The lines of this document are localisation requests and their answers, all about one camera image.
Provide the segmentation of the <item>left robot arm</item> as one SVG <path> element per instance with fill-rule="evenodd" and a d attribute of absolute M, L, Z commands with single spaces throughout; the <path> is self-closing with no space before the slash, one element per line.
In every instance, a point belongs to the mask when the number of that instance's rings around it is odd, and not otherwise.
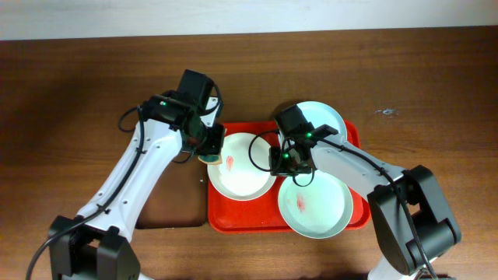
<path fill-rule="evenodd" d="M 225 128 L 219 87 L 187 70 L 175 90 L 132 108 L 138 122 L 123 156 L 75 218 L 58 216 L 42 245 L 53 279 L 144 279 L 131 241 L 139 215 L 163 171 L 177 156 L 221 152 Z"/>

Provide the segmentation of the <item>light blue plate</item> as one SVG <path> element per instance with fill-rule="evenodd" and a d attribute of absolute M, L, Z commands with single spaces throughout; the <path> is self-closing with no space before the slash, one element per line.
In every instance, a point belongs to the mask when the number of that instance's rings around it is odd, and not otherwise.
<path fill-rule="evenodd" d="M 307 122 L 310 122 L 315 128 L 326 124 L 338 131 L 336 136 L 326 137 L 325 140 L 327 142 L 344 145 L 348 141 L 348 131 L 344 120 L 329 105 L 317 101 L 304 101 L 286 108 L 285 111 L 295 108 L 299 108 Z"/>

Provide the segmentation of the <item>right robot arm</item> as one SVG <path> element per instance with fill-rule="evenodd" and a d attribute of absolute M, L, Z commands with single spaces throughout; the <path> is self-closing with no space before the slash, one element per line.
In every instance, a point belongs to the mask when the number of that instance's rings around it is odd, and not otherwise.
<path fill-rule="evenodd" d="M 436 279 L 432 263 L 461 241 L 453 212 L 428 168 L 394 166 L 354 146 L 333 123 L 340 115 L 303 102 L 276 114 L 282 138 L 270 171 L 291 177 L 332 175 L 367 200 L 382 258 L 369 279 Z"/>

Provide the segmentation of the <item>white plate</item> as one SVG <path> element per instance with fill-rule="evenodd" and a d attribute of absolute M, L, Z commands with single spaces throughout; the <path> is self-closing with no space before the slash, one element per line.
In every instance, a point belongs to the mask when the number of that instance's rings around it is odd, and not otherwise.
<path fill-rule="evenodd" d="M 276 176 L 256 168 L 248 156 L 255 135 L 240 132 L 224 138 L 222 162 L 208 165 L 210 183 L 224 197 L 235 201 L 250 201 L 268 192 Z"/>

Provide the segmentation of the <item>green and yellow sponge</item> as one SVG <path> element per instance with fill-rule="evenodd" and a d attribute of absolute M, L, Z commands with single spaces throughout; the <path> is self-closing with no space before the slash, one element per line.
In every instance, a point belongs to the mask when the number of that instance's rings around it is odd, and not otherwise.
<path fill-rule="evenodd" d="M 219 165 L 223 162 L 221 155 L 198 156 L 198 160 L 206 165 Z"/>

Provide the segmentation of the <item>pale green plate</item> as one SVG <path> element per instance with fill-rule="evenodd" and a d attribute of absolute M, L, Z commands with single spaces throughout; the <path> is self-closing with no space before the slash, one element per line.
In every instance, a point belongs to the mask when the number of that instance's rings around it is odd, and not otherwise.
<path fill-rule="evenodd" d="M 286 178 L 279 188 L 278 206 L 285 223 L 311 239 L 327 239 L 339 234 L 353 214 L 349 188 L 319 170 L 313 175 Z"/>

